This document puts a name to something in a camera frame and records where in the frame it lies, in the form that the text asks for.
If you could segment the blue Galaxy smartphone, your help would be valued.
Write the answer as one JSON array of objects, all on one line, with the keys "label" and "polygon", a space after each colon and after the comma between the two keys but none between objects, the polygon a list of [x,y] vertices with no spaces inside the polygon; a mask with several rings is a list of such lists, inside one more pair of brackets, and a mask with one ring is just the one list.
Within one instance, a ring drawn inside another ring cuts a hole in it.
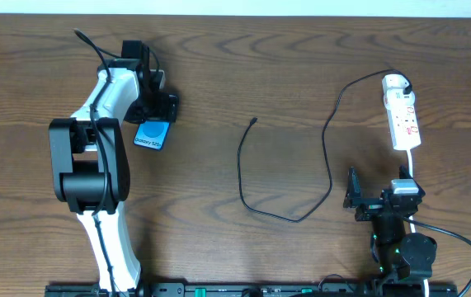
[{"label": "blue Galaxy smartphone", "polygon": [[166,121],[146,121],[139,125],[134,144],[147,149],[160,151],[165,143],[170,123]]}]

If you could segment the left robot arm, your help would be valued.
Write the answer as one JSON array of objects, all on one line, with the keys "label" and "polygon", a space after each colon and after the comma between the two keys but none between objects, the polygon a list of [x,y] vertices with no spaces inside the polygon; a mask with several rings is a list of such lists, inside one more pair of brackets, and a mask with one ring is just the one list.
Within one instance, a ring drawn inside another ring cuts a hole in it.
[{"label": "left robot arm", "polygon": [[143,41],[124,41],[118,55],[96,52],[96,86],[70,117],[51,121],[49,145],[54,193],[85,228],[99,281],[48,285],[45,295],[149,296],[125,218],[130,167],[121,126],[137,125],[134,144],[159,151],[177,118],[179,98],[163,91],[166,75],[150,67],[153,54]]}]

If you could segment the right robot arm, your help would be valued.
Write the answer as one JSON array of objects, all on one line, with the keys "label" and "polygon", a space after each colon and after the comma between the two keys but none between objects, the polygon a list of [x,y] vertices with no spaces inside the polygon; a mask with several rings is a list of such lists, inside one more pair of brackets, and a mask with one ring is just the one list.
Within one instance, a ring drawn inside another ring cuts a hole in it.
[{"label": "right robot arm", "polygon": [[404,220],[418,211],[424,190],[401,166],[399,178],[390,182],[379,197],[366,198],[361,193],[356,170],[348,170],[343,206],[355,210],[355,220],[372,224],[371,252],[380,265],[380,276],[365,285],[378,296],[421,296],[424,282],[432,276],[436,259],[435,239],[422,233],[409,233]]}]

